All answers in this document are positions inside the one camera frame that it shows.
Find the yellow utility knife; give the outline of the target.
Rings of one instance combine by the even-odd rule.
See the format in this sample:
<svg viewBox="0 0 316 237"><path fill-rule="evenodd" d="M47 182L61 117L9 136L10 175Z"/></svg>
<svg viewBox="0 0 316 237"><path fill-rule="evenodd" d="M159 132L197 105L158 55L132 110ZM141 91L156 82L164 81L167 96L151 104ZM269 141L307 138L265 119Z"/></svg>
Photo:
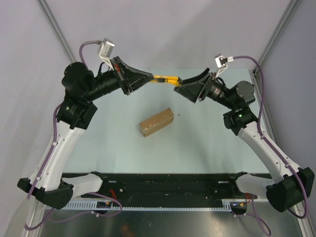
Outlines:
<svg viewBox="0 0 316 237"><path fill-rule="evenodd" d="M164 76L164 75L154 75L151 83L167 83L173 86L181 86L182 79L177 76Z"/></svg>

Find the brown cardboard express box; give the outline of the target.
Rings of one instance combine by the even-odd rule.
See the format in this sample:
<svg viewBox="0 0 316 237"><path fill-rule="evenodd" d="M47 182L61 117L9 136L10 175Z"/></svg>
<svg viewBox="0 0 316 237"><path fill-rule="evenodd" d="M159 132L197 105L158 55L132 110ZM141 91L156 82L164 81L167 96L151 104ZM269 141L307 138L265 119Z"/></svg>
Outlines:
<svg viewBox="0 0 316 237"><path fill-rule="evenodd" d="M174 113L170 108L155 114L154 116L139 123L140 132L144 137L161 130L171 124L174 120Z"/></svg>

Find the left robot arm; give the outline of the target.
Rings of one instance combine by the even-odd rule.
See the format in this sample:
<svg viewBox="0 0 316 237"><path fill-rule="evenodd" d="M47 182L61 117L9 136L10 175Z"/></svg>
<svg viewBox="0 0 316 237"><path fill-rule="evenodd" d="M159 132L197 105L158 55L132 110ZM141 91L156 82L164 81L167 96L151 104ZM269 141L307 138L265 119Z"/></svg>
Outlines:
<svg viewBox="0 0 316 237"><path fill-rule="evenodd" d="M64 71L62 85L65 97L53 114L52 143L34 173L18 181L18 188L28 197L62 209L78 196L94 193L102 198L108 194L108 177L93 171L84 176L62 178L67 160L97 111L94 100L117 89L125 95L154 79L154 75L125 64L118 56L110 60L111 69L94 75L82 62L74 62Z"/></svg>

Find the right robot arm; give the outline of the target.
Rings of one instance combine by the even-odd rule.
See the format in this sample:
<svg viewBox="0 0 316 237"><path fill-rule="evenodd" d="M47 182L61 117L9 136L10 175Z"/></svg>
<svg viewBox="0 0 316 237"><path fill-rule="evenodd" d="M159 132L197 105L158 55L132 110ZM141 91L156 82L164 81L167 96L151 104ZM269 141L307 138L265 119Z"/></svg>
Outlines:
<svg viewBox="0 0 316 237"><path fill-rule="evenodd" d="M205 69L193 78L179 79L174 91L193 103L210 98L227 107L229 112L223 115L225 127L244 141L267 168L270 179L247 172L230 177L231 197L250 193L266 198L275 210L284 212L310 196L314 172L308 167L301 168L263 131L249 107L255 101L253 84L243 80L227 88L221 78Z"/></svg>

